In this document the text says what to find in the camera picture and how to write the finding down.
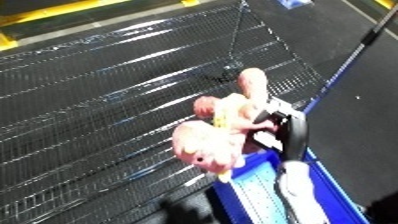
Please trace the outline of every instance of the yellow line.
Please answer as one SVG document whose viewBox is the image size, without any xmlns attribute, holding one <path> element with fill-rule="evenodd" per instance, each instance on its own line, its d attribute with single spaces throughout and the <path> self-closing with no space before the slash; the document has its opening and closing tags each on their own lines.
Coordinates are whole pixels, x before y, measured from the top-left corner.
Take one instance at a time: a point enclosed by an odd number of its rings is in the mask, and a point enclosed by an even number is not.
<svg viewBox="0 0 398 224">
<path fill-rule="evenodd" d="M 182 0 L 181 2 L 185 7 L 191 7 L 200 4 L 199 0 Z"/>
<path fill-rule="evenodd" d="M 18 47 L 17 41 L 12 38 L 0 33 L 0 51 L 8 50 L 14 47 Z"/>
<path fill-rule="evenodd" d="M 392 0 L 375 0 L 375 2 L 382 5 L 384 8 L 391 9 L 394 6 L 394 1 Z"/>
<path fill-rule="evenodd" d="M 84 0 L 81 2 L 70 3 L 60 6 L 49 7 L 45 9 L 34 10 L 31 12 L 24 12 L 10 16 L 3 16 L 0 18 L 0 27 L 8 26 L 15 23 L 23 23 L 37 19 L 58 16 L 66 13 L 92 9 L 104 5 L 110 5 L 130 0 Z"/>
</svg>

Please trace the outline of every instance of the plush toy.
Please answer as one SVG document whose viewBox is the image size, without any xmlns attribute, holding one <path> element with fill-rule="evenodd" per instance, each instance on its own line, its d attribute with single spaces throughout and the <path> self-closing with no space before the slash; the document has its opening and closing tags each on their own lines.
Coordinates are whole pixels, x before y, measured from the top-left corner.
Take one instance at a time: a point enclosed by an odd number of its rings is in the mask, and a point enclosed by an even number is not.
<svg viewBox="0 0 398 224">
<path fill-rule="evenodd" d="M 250 130 L 277 127 L 271 121 L 253 124 L 265 109 L 268 92 L 267 77 L 257 68 L 239 75 L 238 85 L 243 94 L 232 93 L 225 98 L 202 96 L 194 102 L 199 118 L 213 118 L 213 125 L 202 120 L 186 121 L 173 132 L 175 155 L 182 161 L 218 174 L 220 181 L 231 179 L 234 167 L 245 165 L 243 154 L 259 148 L 246 141 Z"/>
</svg>

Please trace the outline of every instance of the metal wire grid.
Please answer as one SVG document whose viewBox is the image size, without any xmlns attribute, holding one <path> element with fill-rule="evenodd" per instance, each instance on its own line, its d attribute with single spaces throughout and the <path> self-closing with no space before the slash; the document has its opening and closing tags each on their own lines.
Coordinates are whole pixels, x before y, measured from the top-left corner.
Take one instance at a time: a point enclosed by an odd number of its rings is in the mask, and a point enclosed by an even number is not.
<svg viewBox="0 0 398 224">
<path fill-rule="evenodd" d="M 197 96 L 237 91 L 218 78 L 239 13 L 233 59 L 308 103 L 324 80 L 240 3 L 0 58 L 0 222 L 134 222 L 208 186 L 170 136 Z"/>
</svg>

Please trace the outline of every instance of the blue tray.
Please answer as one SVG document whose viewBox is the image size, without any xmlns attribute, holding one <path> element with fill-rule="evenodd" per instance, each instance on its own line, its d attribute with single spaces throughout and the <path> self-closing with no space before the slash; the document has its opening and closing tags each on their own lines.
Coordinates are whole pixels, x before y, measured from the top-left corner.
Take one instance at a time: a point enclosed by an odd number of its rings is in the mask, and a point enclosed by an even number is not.
<svg viewBox="0 0 398 224">
<path fill-rule="evenodd" d="M 315 185 L 315 197 L 332 224 L 369 223 L 310 149 L 305 160 L 312 161 L 310 176 Z M 252 154 L 246 157 L 245 167 L 234 170 L 231 183 L 214 183 L 232 223 L 288 223 L 286 210 L 274 190 L 279 163 L 273 151 Z"/>
</svg>

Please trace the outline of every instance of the floor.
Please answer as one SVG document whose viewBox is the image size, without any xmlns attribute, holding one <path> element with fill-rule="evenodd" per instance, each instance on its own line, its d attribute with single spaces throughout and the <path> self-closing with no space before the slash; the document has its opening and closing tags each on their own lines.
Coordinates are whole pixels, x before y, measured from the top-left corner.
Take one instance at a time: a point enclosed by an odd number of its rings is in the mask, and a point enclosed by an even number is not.
<svg viewBox="0 0 398 224">
<path fill-rule="evenodd" d="M 345 1 L 315 1 L 290 11 L 274 0 L 248 2 L 293 52 L 324 77 L 339 68 L 374 26 Z M 398 191 L 396 58 L 397 40 L 384 33 L 309 115 L 311 148 L 361 205 Z M 142 223 L 226 223 L 218 203 L 210 189 L 177 206 L 165 203 L 163 212 Z M 206 217 L 210 213 L 215 220 Z M 189 220 L 181 220 L 181 214 Z"/>
</svg>

